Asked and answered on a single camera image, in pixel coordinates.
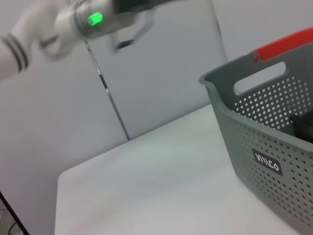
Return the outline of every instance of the white table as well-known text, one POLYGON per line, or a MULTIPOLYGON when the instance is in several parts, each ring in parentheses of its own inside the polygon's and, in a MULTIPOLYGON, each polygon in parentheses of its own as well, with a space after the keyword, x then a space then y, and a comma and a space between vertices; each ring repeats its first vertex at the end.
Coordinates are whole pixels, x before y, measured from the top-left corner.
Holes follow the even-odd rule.
POLYGON ((236 177, 211 105, 59 177, 56 235, 297 235, 236 177))

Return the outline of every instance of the white robot arm segment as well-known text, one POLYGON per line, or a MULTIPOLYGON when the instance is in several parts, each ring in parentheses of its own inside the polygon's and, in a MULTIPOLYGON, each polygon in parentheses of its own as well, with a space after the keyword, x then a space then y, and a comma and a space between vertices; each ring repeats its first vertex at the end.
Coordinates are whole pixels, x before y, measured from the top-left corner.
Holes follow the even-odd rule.
POLYGON ((139 12, 168 1, 172 0, 81 0, 64 9, 53 2, 30 7, 1 38, 0 81, 27 69, 33 42, 39 43, 47 59, 62 59, 79 42, 129 27, 139 12))

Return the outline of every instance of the logo on basket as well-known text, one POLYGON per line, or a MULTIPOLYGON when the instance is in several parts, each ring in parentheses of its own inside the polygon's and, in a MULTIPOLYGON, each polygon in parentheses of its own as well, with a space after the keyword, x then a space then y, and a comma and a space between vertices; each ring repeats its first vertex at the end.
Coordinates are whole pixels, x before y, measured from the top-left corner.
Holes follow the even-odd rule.
POLYGON ((271 158, 258 150, 252 149, 254 159, 257 163, 261 164, 262 166, 266 167, 267 169, 270 169, 271 171, 283 176, 282 169, 280 167, 279 161, 277 161, 274 158, 271 158))

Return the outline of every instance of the basket handle hole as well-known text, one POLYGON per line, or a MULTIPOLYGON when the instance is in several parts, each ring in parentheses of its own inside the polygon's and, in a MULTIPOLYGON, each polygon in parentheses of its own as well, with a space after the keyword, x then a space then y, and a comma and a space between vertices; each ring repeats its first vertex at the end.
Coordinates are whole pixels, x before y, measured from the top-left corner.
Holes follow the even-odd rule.
POLYGON ((240 95, 251 88, 276 79, 278 76, 286 72, 285 62, 263 69, 235 83, 234 93, 240 95))

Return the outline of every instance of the red handle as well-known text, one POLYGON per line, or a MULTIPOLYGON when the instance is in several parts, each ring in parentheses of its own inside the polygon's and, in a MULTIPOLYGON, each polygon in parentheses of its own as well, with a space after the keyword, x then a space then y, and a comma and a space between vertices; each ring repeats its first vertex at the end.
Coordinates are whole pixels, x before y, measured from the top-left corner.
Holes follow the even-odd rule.
POLYGON ((291 34, 252 52, 259 52, 262 60, 267 60, 295 47, 313 42, 313 27, 291 34))

